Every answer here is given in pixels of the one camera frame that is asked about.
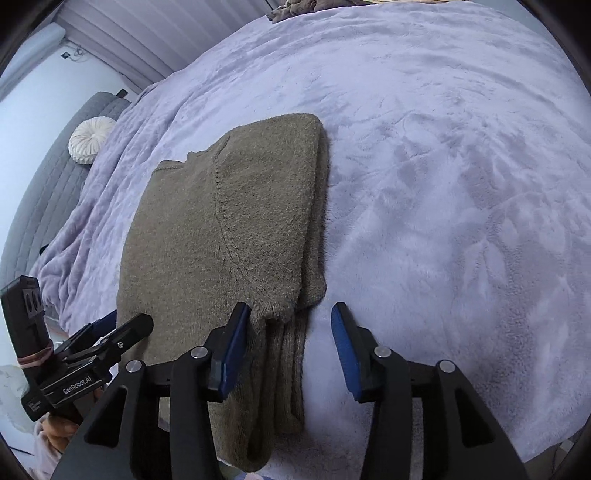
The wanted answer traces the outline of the person left hand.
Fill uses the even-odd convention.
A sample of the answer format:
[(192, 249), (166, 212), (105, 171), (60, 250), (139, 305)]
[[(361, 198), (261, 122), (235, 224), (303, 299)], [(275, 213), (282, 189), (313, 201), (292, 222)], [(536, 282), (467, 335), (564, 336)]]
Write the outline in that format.
[(67, 419), (49, 415), (41, 422), (42, 432), (49, 445), (63, 454), (79, 426)]

